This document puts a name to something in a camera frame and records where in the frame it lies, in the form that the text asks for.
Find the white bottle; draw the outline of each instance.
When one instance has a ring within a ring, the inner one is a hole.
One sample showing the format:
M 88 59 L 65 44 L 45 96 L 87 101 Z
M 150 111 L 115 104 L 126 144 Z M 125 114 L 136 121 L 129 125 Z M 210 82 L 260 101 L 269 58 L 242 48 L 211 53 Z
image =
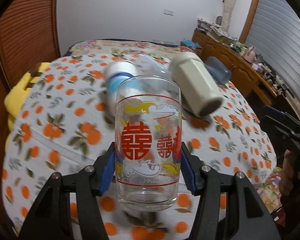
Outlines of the white bottle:
M 222 105 L 223 96 L 219 87 L 196 54 L 179 54 L 170 63 L 169 71 L 197 117 L 211 114 Z

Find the glass cup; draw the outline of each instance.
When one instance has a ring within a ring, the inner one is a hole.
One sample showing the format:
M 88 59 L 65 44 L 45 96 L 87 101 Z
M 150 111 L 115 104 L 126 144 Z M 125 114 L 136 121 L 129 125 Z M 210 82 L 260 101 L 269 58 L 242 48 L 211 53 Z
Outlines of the glass cup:
M 118 200 L 139 211 L 172 206 L 181 160 L 181 93 L 152 75 L 122 82 L 115 114 L 115 174 Z

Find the hand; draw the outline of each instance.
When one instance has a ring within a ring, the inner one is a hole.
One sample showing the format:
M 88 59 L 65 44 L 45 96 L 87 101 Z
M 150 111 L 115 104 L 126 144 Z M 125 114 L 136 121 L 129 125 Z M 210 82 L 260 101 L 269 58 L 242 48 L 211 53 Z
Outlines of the hand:
M 279 190 L 284 196 L 289 196 L 290 191 L 293 189 L 293 167 L 290 164 L 290 158 L 291 152 L 286 150 L 284 153 L 281 180 L 279 181 Z

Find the screw head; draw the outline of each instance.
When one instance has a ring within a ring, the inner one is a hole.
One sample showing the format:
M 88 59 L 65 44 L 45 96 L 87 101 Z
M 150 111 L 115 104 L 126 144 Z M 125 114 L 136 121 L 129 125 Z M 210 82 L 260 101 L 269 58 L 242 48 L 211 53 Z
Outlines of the screw head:
M 59 172 L 55 172 L 51 175 L 51 178 L 58 179 L 60 176 L 61 176 L 61 174 Z
M 245 175 L 244 175 L 243 172 L 238 172 L 238 173 L 237 173 L 237 177 L 238 177 L 239 179 L 243 179 L 243 178 L 245 177 Z
M 205 171 L 205 172 L 211 171 L 211 167 L 208 166 L 208 165 L 203 165 L 203 166 L 201 167 L 201 169 L 202 169 L 203 171 Z
M 86 172 L 92 172 L 94 170 L 94 167 L 92 165 L 89 165 L 89 166 L 85 167 L 84 170 Z

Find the window blind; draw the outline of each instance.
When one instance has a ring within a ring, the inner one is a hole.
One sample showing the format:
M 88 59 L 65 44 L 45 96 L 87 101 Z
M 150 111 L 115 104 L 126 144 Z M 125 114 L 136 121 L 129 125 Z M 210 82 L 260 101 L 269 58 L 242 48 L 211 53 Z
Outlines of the window blind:
M 285 0 L 259 0 L 245 44 L 256 47 L 300 101 L 300 19 Z

